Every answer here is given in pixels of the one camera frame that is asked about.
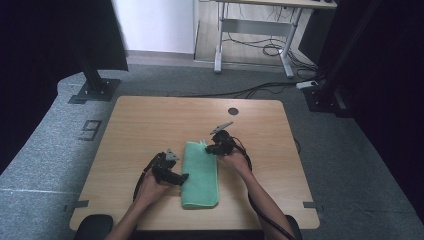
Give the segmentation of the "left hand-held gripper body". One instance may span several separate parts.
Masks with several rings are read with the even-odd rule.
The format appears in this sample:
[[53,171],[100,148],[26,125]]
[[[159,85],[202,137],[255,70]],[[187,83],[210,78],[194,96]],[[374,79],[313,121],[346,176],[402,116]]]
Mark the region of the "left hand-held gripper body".
[[172,168],[175,166],[179,157],[171,150],[160,152],[153,158],[152,172],[157,183],[165,181],[170,183],[171,180],[176,180]]

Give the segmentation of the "black metal stand with base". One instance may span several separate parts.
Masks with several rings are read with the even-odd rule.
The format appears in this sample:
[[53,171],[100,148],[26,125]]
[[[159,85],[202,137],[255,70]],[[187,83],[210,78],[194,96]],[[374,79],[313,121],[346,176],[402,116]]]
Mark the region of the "black metal stand with base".
[[102,78],[90,64],[78,41],[72,44],[73,54],[85,76],[85,83],[76,95],[68,101],[69,104],[85,104],[87,101],[109,102],[117,90],[120,80]]
[[317,79],[321,84],[302,92],[310,111],[348,116],[346,108],[340,107],[336,90],[344,79],[347,61],[382,0],[334,1],[338,6],[318,59]]

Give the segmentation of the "white power strip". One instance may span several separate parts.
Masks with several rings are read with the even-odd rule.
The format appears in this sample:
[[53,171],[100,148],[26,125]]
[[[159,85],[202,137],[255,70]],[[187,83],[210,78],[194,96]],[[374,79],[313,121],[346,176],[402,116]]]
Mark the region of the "white power strip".
[[296,84],[296,88],[301,90],[309,87],[317,87],[318,83],[315,80],[299,82]]

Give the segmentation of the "person's left hand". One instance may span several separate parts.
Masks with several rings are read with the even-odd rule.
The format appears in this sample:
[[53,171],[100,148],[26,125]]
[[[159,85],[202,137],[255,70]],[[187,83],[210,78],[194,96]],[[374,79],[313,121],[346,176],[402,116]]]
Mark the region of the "person's left hand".
[[172,185],[169,183],[158,183],[153,172],[148,170],[139,187],[135,200],[136,206],[139,209],[149,207],[164,196],[171,188]]

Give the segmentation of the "black floor tape marking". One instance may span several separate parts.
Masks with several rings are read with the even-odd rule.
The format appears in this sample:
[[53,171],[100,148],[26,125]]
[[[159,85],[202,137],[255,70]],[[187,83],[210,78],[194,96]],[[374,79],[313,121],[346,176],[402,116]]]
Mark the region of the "black floor tape marking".
[[82,141],[93,141],[100,129],[101,120],[87,120],[78,136]]

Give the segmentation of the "person's right hand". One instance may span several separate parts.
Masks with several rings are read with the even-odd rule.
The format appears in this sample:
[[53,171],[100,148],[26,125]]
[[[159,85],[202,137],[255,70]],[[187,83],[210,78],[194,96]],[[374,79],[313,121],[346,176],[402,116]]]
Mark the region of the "person's right hand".
[[236,148],[229,154],[219,155],[218,159],[225,162],[233,170],[235,170],[242,178],[252,174],[249,169],[248,162],[243,154]]

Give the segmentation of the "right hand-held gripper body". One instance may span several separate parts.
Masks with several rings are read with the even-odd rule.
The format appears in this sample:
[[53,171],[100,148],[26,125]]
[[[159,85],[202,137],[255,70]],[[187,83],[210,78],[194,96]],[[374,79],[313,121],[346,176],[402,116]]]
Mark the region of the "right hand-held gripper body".
[[229,154],[235,146],[232,136],[225,130],[231,124],[232,121],[221,124],[211,132],[213,145],[220,150],[220,155]]

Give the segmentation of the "black curtain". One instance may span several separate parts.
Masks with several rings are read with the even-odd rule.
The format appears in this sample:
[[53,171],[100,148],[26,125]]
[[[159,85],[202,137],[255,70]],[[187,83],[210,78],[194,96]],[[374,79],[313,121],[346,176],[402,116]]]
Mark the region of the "black curtain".
[[128,69],[112,0],[0,0],[0,174],[85,63]]
[[322,51],[350,113],[424,223],[424,0],[336,0]]

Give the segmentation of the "green cloth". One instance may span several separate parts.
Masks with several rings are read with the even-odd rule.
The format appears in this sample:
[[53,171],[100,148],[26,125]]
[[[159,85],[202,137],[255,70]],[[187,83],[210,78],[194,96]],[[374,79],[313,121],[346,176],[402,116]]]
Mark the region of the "green cloth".
[[183,209],[209,209],[219,203],[217,159],[204,143],[187,142],[182,172],[188,178],[181,187]]

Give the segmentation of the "white desk frame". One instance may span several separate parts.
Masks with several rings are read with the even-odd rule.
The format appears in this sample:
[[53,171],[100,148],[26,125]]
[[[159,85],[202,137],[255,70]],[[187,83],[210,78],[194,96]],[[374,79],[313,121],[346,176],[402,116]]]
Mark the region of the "white desk frame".
[[[335,10],[337,3],[334,0],[211,0],[217,4],[217,27],[215,54],[213,59],[213,71],[220,74],[222,71],[223,34],[238,33],[261,36],[278,36],[286,39],[284,47],[278,51],[284,73],[288,79],[294,77],[291,60],[288,53],[292,45],[299,20],[304,9],[312,10]],[[248,6],[271,6],[288,7],[294,10],[289,22],[271,22],[259,20],[233,19],[227,17],[230,4],[241,4]]]

